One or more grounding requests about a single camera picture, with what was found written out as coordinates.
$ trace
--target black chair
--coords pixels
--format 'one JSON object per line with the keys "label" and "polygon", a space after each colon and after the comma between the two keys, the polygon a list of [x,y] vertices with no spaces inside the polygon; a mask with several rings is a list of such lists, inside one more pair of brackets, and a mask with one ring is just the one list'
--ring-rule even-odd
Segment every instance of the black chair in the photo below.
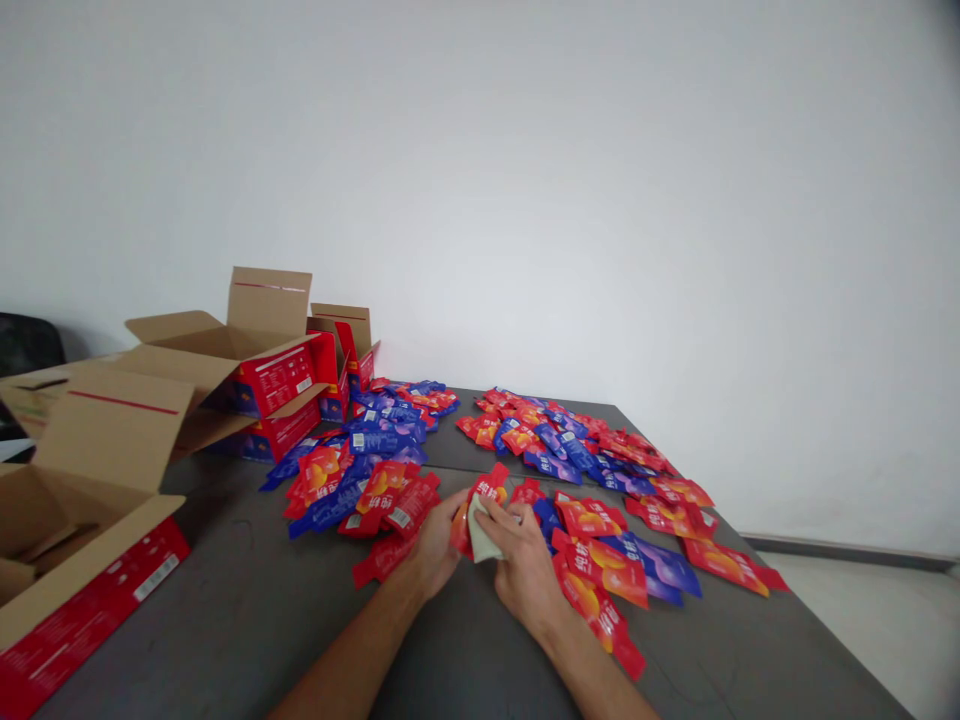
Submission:
{"label": "black chair", "polygon": [[[26,315],[0,313],[0,377],[63,365],[66,361],[60,333],[52,323]],[[10,411],[0,403],[0,440],[26,436]],[[31,448],[11,458],[11,462],[26,462],[32,454]]]}

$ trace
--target forearm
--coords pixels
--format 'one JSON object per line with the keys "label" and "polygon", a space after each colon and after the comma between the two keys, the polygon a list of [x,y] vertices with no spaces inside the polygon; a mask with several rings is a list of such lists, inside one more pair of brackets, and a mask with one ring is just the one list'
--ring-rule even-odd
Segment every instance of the forearm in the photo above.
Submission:
{"label": "forearm", "polygon": [[569,605],[558,610],[534,638],[586,720],[658,720],[653,708]]}
{"label": "forearm", "polygon": [[421,574],[408,558],[284,698],[271,719],[366,718],[425,599]]}

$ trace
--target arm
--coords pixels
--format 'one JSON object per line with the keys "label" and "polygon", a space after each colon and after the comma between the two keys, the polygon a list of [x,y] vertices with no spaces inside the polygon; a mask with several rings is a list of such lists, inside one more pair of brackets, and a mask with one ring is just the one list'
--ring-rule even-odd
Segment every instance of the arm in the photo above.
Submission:
{"label": "arm", "polygon": [[467,493],[462,490],[430,511],[410,556],[283,699],[271,720],[361,719],[370,714],[414,618],[457,567],[460,554],[450,547],[450,521]]}
{"label": "arm", "polygon": [[563,597],[530,506],[517,504],[505,511],[489,498],[481,502],[490,516],[477,512],[474,519],[504,555],[494,583],[497,595],[543,648],[583,716],[657,720],[653,708]]}

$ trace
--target baseboard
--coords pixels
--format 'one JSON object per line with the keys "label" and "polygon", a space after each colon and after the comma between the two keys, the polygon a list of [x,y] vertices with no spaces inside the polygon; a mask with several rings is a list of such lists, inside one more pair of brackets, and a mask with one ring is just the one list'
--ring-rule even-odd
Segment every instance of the baseboard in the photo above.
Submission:
{"label": "baseboard", "polygon": [[888,565],[928,572],[949,572],[957,564],[957,558],[898,553],[892,550],[794,540],[771,535],[744,535],[743,539],[750,543],[750,547],[757,552],[804,555],[806,557],[846,560],[870,565]]}

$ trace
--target table surface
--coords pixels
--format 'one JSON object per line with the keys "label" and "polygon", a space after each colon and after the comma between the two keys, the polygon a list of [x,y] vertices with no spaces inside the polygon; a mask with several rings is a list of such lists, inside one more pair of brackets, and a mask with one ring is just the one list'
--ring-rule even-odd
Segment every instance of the table surface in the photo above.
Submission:
{"label": "table surface", "polygon": [[[457,417],[479,412],[470,407],[479,392],[456,391],[463,407],[424,446],[441,495],[472,485],[498,459],[511,469],[512,492],[530,474],[454,427]],[[561,402],[634,429],[612,405]],[[351,569],[369,541],[335,531],[288,539],[283,489],[257,492],[266,470],[203,454],[168,470],[163,492],[188,496],[175,517],[193,552],[37,718],[261,718],[279,702],[377,584],[353,589]],[[551,493],[562,487],[622,505],[589,479],[579,488],[540,480]],[[673,536],[628,518],[640,537],[679,549]],[[716,540],[758,559],[722,517]],[[411,627],[372,717],[579,717],[544,654],[497,599],[494,569],[460,563]],[[665,720],[910,718],[795,595],[764,599],[697,575],[703,599],[685,595],[683,608],[651,598],[645,611],[615,599],[647,659],[637,686]]]}

